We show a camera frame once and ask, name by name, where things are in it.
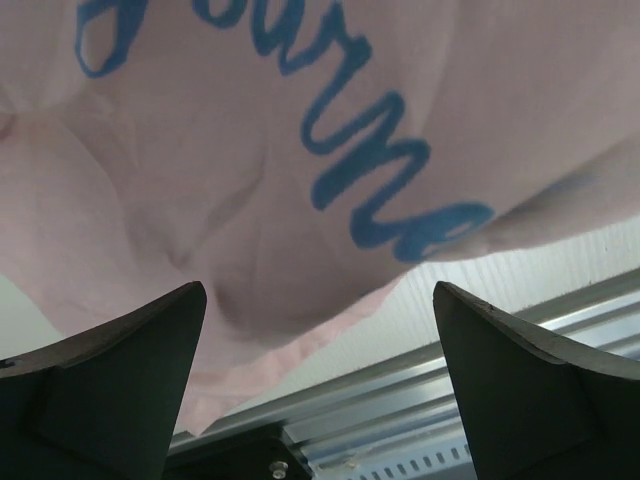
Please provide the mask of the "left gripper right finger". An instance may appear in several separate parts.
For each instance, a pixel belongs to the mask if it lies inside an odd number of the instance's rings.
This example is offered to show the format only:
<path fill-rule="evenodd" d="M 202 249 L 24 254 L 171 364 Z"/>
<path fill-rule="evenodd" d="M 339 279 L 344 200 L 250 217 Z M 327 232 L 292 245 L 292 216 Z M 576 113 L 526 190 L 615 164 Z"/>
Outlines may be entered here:
<path fill-rule="evenodd" d="M 636 479 L 639 363 L 448 282 L 433 304 L 480 479 Z"/>

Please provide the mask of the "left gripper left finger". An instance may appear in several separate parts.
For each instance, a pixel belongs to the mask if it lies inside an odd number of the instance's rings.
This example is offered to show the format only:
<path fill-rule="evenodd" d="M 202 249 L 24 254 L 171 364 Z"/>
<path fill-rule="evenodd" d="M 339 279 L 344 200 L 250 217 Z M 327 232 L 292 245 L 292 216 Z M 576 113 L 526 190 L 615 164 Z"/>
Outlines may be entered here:
<path fill-rule="evenodd" d="M 4 479 L 158 479 L 207 296 L 187 283 L 1 362 Z"/>

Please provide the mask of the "pink Journey pillow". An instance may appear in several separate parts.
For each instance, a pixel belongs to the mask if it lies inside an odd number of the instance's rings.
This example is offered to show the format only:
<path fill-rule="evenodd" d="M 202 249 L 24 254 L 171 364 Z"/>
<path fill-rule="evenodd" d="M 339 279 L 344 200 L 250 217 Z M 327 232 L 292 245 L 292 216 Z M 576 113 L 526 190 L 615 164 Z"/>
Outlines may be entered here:
<path fill-rule="evenodd" d="M 1 5 L 1 272 L 67 335 L 202 282 L 194 433 L 415 265 L 638 211 L 635 1 Z"/>

